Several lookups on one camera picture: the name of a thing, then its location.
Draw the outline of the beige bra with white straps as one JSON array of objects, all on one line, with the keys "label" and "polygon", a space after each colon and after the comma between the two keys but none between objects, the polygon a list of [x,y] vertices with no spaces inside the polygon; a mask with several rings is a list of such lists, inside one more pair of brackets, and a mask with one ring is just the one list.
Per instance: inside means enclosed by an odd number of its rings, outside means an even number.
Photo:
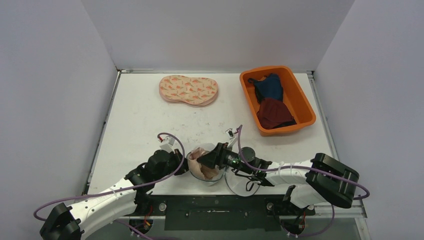
[{"label": "beige bra with white straps", "polygon": [[219,170],[209,168],[198,162],[198,158],[209,153],[208,150],[197,147],[187,155],[187,163],[189,171],[192,175],[202,181],[214,181],[219,176]]}]

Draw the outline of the white mesh cylindrical laundry bag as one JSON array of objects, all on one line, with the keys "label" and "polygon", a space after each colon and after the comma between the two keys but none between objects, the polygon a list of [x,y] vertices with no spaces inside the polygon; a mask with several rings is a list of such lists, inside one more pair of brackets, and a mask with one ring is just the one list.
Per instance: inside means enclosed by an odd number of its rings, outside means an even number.
[{"label": "white mesh cylindrical laundry bag", "polygon": [[[204,148],[205,150],[210,152],[211,150],[213,150],[215,148],[215,146],[216,145],[213,144],[213,143],[204,143],[204,144],[200,144],[200,145],[196,146],[195,148],[201,147],[201,148]],[[234,173],[231,171],[231,169],[229,167],[225,167],[223,169],[219,169],[218,167],[216,167],[215,169],[219,170],[219,175],[215,180],[212,180],[212,181],[200,180],[200,179],[194,177],[193,174],[190,171],[189,172],[195,179],[197,179],[199,182],[201,182],[202,185],[207,186],[207,187],[214,187],[220,182],[225,182],[229,191],[231,191],[233,194],[240,196],[240,197],[252,196],[258,191],[258,189],[260,187],[257,184],[249,183],[247,178],[243,178],[243,177],[239,177],[239,176],[234,175]]]}]

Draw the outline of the pink carrot-print laundry bag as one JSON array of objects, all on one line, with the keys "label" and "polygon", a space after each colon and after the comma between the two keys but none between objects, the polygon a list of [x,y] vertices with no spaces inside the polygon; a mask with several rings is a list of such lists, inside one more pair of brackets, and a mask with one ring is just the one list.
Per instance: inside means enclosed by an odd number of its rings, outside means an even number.
[{"label": "pink carrot-print laundry bag", "polygon": [[170,103],[184,103],[195,107],[211,104],[219,93],[218,83],[208,77],[169,75],[158,84],[160,96]]}]

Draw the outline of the dark red bra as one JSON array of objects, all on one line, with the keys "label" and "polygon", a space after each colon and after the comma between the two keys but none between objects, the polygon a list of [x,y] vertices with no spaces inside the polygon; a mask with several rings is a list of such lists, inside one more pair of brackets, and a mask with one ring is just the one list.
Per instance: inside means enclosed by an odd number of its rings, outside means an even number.
[{"label": "dark red bra", "polygon": [[260,125],[266,129],[277,129],[296,125],[294,116],[282,101],[265,98],[259,106],[257,118]]}]

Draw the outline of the navy blue bra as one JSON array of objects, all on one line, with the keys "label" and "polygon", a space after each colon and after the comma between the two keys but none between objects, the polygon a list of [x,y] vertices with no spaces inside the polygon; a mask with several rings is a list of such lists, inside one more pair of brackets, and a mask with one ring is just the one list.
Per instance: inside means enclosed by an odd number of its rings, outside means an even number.
[{"label": "navy blue bra", "polygon": [[270,73],[263,80],[249,78],[247,82],[253,84],[254,93],[259,104],[266,98],[283,101],[284,89],[280,77],[276,73]]}]

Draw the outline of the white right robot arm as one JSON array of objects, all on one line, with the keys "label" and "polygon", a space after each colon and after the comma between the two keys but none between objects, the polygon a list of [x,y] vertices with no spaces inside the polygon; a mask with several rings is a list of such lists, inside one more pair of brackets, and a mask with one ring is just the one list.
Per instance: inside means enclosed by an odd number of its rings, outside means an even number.
[{"label": "white right robot arm", "polygon": [[210,169],[230,168],[236,176],[259,186],[288,185],[282,207],[290,215],[324,202],[349,209],[360,178],[356,170],[325,153],[306,161],[277,163],[257,157],[250,147],[236,153],[226,143],[218,143],[196,161]]}]

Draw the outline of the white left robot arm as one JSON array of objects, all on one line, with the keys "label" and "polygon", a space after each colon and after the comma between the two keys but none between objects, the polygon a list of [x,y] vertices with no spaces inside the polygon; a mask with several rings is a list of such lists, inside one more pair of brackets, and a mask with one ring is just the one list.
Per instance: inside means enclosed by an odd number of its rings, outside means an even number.
[{"label": "white left robot arm", "polygon": [[56,205],[39,233],[44,240],[85,240],[114,220],[149,210],[148,192],[167,176],[188,171],[184,154],[178,149],[157,150],[147,162],[127,173],[110,188],[82,201]]}]

